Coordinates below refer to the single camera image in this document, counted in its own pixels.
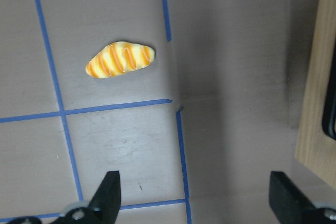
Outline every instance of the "wooden panel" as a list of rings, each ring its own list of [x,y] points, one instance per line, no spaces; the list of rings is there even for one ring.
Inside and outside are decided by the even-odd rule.
[[[336,141],[322,114],[336,35],[336,0],[319,0],[296,158],[336,189]]]

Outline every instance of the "yellow bread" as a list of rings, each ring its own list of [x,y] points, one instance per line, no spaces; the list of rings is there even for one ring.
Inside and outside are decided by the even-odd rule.
[[[154,55],[148,46],[118,41],[104,47],[87,63],[85,70],[95,78],[120,76],[147,67]]]

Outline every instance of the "orange stripe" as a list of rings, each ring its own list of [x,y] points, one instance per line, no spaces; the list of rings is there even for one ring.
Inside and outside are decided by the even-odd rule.
[[[114,73],[113,71],[111,71],[111,69],[109,68],[109,64],[106,63],[106,60],[104,57],[101,57],[103,63],[104,63],[104,66],[106,67],[106,70],[108,71],[109,73],[109,76],[114,76]]]
[[[124,57],[128,65],[131,66],[134,70],[137,69],[136,60],[134,59],[133,54],[130,52],[130,49],[128,47],[124,47],[123,54],[124,54]]]
[[[97,56],[98,56],[98,60],[99,60],[99,65],[100,65],[101,69],[103,70],[104,74],[106,76],[110,76],[110,74],[108,73],[108,71],[106,69],[102,53],[100,52]]]
[[[142,46],[142,56],[143,56],[143,59],[144,59],[145,61],[147,61],[147,63],[149,63],[150,60],[151,60],[151,58],[149,57],[150,54],[151,54],[151,53],[150,53],[150,51],[148,50],[148,48]]]
[[[110,46],[110,56],[111,56],[111,60],[114,62],[114,65],[117,66],[116,69],[119,70],[119,72],[121,73],[125,73],[124,68],[121,66],[119,59],[117,57],[117,53],[115,52],[115,49],[113,47],[113,44]]]
[[[96,77],[96,78],[99,78],[98,75],[96,74],[93,66],[92,66],[92,61],[89,61],[89,67],[88,69],[90,70],[90,74],[93,76],[93,77]]]
[[[99,68],[99,70],[103,70],[103,67],[100,62],[100,52],[94,57],[94,59],[96,60],[96,67]]]

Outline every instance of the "grid line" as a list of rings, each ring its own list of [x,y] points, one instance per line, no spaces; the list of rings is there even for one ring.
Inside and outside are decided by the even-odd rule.
[[[72,143],[71,143],[67,118],[66,118],[66,115],[65,115],[65,112],[64,112],[63,100],[62,100],[61,91],[60,91],[59,84],[58,84],[55,63],[54,63],[54,59],[52,57],[53,54],[51,52],[49,36],[48,36],[47,27],[46,27],[46,23],[45,23],[45,20],[44,20],[44,15],[43,15],[43,10],[42,10],[40,0],[35,0],[35,4],[36,4],[39,23],[40,23],[42,36],[43,36],[43,40],[44,40],[44,44],[45,44],[45,48],[46,48],[46,52],[47,52],[47,57],[48,57],[50,71],[51,71],[51,76],[53,78],[54,88],[55,88],[55,92],[56,92],[56,98],[57,98],[57,102],[58,102],[58,106],[59,106],[59,110],[60,110],[60,116],[61,116],[62,123],[63,123],[63,129],[64,129],[65,138],[66,138],[66,142],[67,142],[67,146],[68,146],[72,172],[74,174],[74,179],[75,179],[75,184],[76,184],[76,189],[77,189],[77,195],[78,195],[79,200],[83,200],[83,193],[82,193],[82,189],[81,189],[81,186],[80,186],[74,149],[73,149]]]
[[[183,185],[184,185],[184,197],[185,197],[185,209],[187,213],[187,223],[192,224],[191,218],[191,208],[189,202],[189,185],[188,185],[188,174],[187,174],[187,165],[185,160],[185,152],[184,152],[184,141],[183,141],[183,128],[182,128],[182,117],[181,111],[183,107],[180,107],[176,113],[176,123],[177,123],[177,135],[179,139],[180,145],[180,157],[181,157],[181,166],[182,166],[182,174],[183,174]]]
[[[163,104],[163,103],[171,103],[172,100],[169,99],[159,99],[159,100],[151,100],[151,101],[142,101],[142,102],[133,102],[133,103],[123,103],[123,104],[111,104],[111,105],[103,105],[103,106],[94,106],[89,108],[81,108],[81,109],[73,109],[73,110],[65,110],[60,87],[58,83],[55,63],[53,60],[53,54],[51,51],[51,46],[49,42],[49,37],[47,33],[47,28],[44,20],[43,10],[41,7],[40,0],[35,0],[37,14],[40,22],[41,32],[43,35],[44,43],[45,43],[45,49],[48,57],[49,67],[51,71],[51,75],[53,78],[55,93],[57,97],[57,102],[59,106],[59,110],[57,112],[47,112],[47,113],[39,113],[39,114],[32,114],[32,115],[22,115],[22,116],[13,116],[8,118],[0,118],[0,123],[3,122],[13,122],[13,121],[22,121],[22,120],[30,120],[30,119],[38,119],[38,118],[49,118],[49,117],[55,117],[60,116],[62,119],[65,137],[68,145],[71,165],[72,165],[72,171],[74,173],[75,183],[76,183],[76,189],[78,193],[79,200],[83,200],[78,171],[77,171],[77,165],[75,161],[74,151],[72,148],[70,133],[68,129],[68,123],[66,119],[66,115],[71,114],[79,114],[79,113],[88,113],[88,112],[95,112],[95,111],[104,111],[104,110],[114,110],[114,109],[123,109],[123,108],[134,108],[139,106],[148,106],[148,105],[155,105],[155,104]],[[171,41],[171,26],[170,26],[170,19],[169,19],[169,9],[168,9],[168,0],[162,0],[162,6],[163,6],[163,15],[164,15],[164,22],[165,22],[165,31],[166,31],[166,37],[168,41]],[[144,208],[144,207],[153,207],[153,206],[163,206],[163,205],[171,205],[171,204],[181,204],[185,203],[186,205],[186,214],[187,214],[187,223],[191,224],[191,208],[190,208],[190,202],[189,202],[189,188],[188,188],[188,179],[187,179],[187,170],[186,170],[186,160],[185,160],[185,151],[184,151],[184,142],[183,142],[183,130],[182,130],[182,118],[181,118],[181,110],[180,108],[176,113],[176,123],[177,123],[177,131],[178,131],[178,139],[179,139],[179,146],[180,146],[180,157],[181,157],[181,165],[182,165],[182,173],[183,173],[183,185],[184,185],[184,199],[176,199],[176,200],[167,200],[167,201],[158,201],[158,202],[150,202],[150,203],[142,203],[142,204],[135,204],[135,205],[126,205],[122,206],[121,210],[125,209],[134,209],[134,208]],[[50,218],[50,217],[58,217],[59,214],[45,214],[45,215],[38,215],[39,218]],[[2,218],[0,219],[0,222],[8,222],[14,218]]]
[[[82,114],[82,113],[89,113],[89,112],[106,111],[106,110],[137,108],[137,107],[165,104],[165,103],[171,103],[171,102],[173,101],[170,99],[157,99],[157,100],[140,101],[140,102],[129,102],[129,103],[93,106],[93,107],[73,109],[73,110],[64,110],[64,113],[65,115],[74,115],[74,114]],[[40,118],[52,118],[56,116],[61,116],[61,112],[55,111],[55,112],[38,113],[38,114],[30,114],[30,115],[10,116],[7,118],[0,118],[0,123],[25,121],[25,120],[33,120],[33,119],[40,119]]]
[[[171,41],[172,33],[169,19],[168,0],[162,0],[162,8],[163,8],[163,18],[164,18],[164,27],[166,30],[166,37],[168,41]]]

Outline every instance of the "screw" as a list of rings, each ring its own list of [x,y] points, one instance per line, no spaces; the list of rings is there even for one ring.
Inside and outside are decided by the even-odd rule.
[[[82,209],[77,210],[72,214],[72,218],[74,220],[79,220],[85,216],[85,213],[82,211]]]
[[[329,220],[336,220],[336,211],[334,209],[326,208],[323,213]]]

